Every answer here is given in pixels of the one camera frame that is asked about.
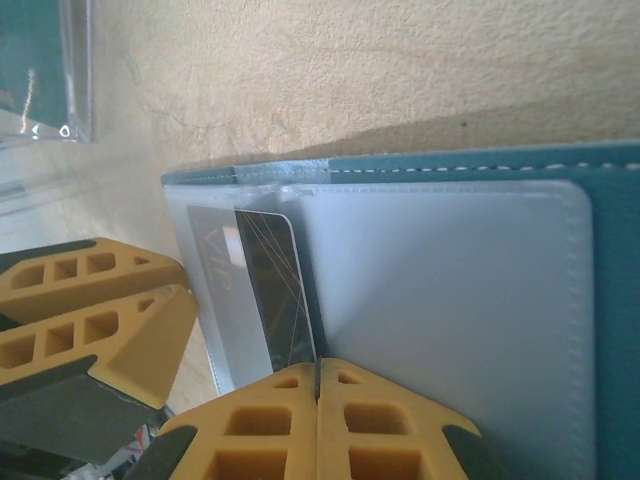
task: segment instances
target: textured wall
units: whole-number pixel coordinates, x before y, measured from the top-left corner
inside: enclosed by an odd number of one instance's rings
[[[640,132],[637,0],[131,3],[101,4],[104,33],[183,156]]]

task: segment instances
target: clear plastic case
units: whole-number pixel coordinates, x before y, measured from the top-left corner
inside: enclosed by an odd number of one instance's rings
[[[92,138],[91,0],[0,0],[0,135]]]

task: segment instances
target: teal wallet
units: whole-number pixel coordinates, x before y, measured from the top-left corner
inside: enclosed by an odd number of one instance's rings
[[[640,143],[274,162],[174,172],[163,177],[163,184],[170,189],[274,183],[349,185],[521,180],[569,181],[586,193],[591,203],[597,476],[638,477]],[[317,317],[317,306],[314,308],[312,301],[309,310],[312,317]]]

